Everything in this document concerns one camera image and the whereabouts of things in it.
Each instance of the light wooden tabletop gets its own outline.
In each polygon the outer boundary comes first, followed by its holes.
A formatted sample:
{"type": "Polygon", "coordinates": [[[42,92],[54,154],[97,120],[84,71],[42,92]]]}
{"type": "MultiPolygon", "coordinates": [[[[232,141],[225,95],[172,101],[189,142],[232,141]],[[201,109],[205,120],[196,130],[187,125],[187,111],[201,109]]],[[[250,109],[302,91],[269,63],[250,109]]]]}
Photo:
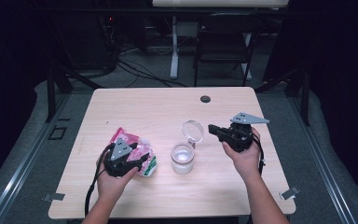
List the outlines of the light wooden tabletop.
{"type": "MultiPolygon", "coordinates": [[[[95,172],[95,162],[119,127],[149,140],[157,156],[158,168],[150,177],[137,175],[125,188],[111,217],[219,217],[250,213],[246,187],[232,160],[217,137],[208,133],[208,124],[229,127],[229,119],[239,112],[263,118],[251,88],[145,88],[100,89],[93,93],[57,193],[51,218],[82,218],[87,191],[95,172]],[[200,97],[208,95],[210,103],[200,97]],[[205,135],[196,145],[193,170],[177,174],[171,166],[171,149],[185,142],[182,124],[199,122],[205,135]]],[[[279,193],[289,189],[266,124],[254,124],[261,134],[265,151],[265,180],[272,196],[285,214],[296,210],[293,199],[279,193]]],[[[90,208],[98,197],[97,189],[90,208]]]]}
{"type": "Polygon", "coordinates": [[[288,0],[153,0],[154,7],[287,7],[288,0]]]}

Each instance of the chair seat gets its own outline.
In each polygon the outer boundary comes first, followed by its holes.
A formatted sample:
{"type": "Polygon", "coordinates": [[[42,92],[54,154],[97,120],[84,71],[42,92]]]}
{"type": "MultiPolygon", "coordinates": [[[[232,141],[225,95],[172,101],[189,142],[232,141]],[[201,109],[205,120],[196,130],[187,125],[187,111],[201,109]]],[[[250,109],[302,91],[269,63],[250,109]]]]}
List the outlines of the chair seat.
{"type": "Polygon", "coordinates": [[[201,62],[246,63],[249,58],[241,34],[209,33],[201,35],[200,40],[201,62]]]}

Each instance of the glass jar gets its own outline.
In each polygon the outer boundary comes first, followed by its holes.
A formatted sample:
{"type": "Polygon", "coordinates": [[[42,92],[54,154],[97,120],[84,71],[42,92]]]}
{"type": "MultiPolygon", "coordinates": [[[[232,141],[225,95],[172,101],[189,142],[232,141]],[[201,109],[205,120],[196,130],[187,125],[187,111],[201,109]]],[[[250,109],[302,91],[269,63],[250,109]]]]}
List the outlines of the glass jar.
{"type": "Polygon", "coordinates": [[[173,170],[180,175],[190,173],[194,165],[194,156],[194,148],[190,144],[176,145],[171,151],[173,170]]]}

